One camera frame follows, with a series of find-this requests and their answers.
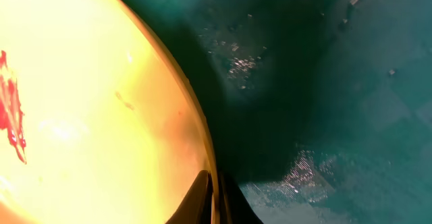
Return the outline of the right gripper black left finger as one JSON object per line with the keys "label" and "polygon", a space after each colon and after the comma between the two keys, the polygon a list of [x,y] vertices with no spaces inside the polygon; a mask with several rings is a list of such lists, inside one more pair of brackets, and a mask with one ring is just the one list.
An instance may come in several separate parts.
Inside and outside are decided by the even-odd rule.
{"label": "right gripper black left finger", "polygon": [[166,224],[211,224],[212,195],[211,174],[202,170]]}

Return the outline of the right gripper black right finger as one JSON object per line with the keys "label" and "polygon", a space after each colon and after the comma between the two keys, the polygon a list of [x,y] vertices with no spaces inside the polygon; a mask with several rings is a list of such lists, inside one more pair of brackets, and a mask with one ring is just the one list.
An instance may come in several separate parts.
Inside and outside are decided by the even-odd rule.
{"label": "right gripper black right finger", "polygon": [[218,173],[221,224],[263,224],[232,176]]}

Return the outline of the yellow plate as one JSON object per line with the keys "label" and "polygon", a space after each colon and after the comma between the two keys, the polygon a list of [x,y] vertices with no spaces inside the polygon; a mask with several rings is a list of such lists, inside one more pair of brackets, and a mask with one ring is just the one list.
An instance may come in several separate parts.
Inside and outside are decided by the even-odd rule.
{"label": "yellow plate", "polygon": [[1,0],[24,156],[1,131],[2,223],[165,223],[216,172],[193,89],[121,0]]}

